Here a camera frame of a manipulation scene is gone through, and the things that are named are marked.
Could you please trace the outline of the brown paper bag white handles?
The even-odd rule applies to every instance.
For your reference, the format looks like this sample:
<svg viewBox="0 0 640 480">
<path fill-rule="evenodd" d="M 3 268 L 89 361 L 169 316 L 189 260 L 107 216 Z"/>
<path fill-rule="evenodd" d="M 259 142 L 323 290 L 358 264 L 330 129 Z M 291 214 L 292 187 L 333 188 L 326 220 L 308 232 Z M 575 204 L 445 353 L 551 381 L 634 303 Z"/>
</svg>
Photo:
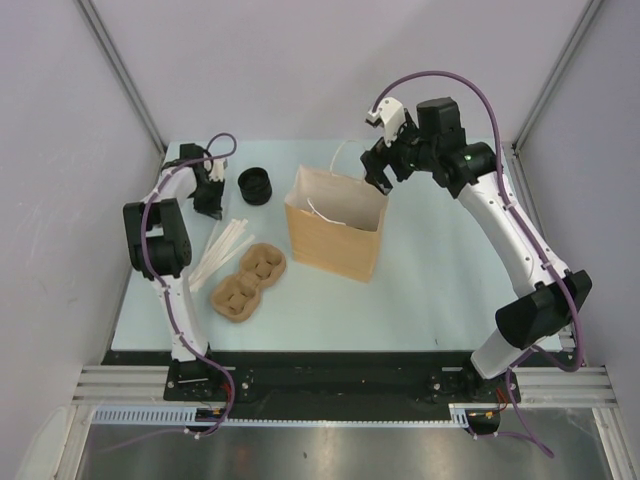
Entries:
<svg viewBox="0 0 640 480">
<path fill-rule="evenodd" d="M 284 199 L 293 259 L 367 283 L 382 243 L 388 198 L 362 177 L 334 171 L 343 141 L 329 168 L 298 167 Z"/>
</svg>

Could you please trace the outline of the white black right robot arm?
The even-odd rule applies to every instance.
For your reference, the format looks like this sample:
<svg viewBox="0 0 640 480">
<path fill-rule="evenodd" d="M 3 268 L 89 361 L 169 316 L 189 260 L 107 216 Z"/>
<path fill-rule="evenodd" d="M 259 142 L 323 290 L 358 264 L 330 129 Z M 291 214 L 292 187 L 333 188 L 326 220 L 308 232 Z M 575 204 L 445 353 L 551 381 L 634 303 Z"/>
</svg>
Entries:
<svg viewBox="0 0 640 480">
<path fill-rule="evenodd" d="M 365 151 L 365 180 L 382 194 L 418 171 L 458 200 L 480 225 L 499 255 L 517 296 L 497 310 L 496 329 L 471 355 L 471 370 L 461 376 L 463 393 L 484 401 L 497 378 L 538 342 L 573 323 L 592 288 L 585 271 L 571 271 L 537 232 L 517 202 L 494 151 L 470 144 L 451 98 L 424 101 L 410 115 L 401 102 L 386 97 L 365 117 L 383 136 Z"/>
</svg>

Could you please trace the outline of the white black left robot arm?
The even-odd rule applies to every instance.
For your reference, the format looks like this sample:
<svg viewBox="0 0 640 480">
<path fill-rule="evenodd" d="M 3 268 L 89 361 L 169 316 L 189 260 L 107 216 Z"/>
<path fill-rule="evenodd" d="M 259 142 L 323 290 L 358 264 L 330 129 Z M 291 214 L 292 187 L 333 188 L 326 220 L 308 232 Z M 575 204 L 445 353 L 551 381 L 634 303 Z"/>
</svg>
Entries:
<svg viewBox="0 0 640 480">
<path fill-rule="evenodd" d="M 182 144 L 178 158 L 166 163 L 152 190 L 123 207 L 129 258 L 134 270 L 149 280 L 166 315 L 171 357 L 193 362 L 205 356 L 205 339 L 187 282 L 192 246 L 181 207 L 190 200 L 195 212 L 219 220 L 226 162 L 212 160 L 195 143 Z"/>
</svg>

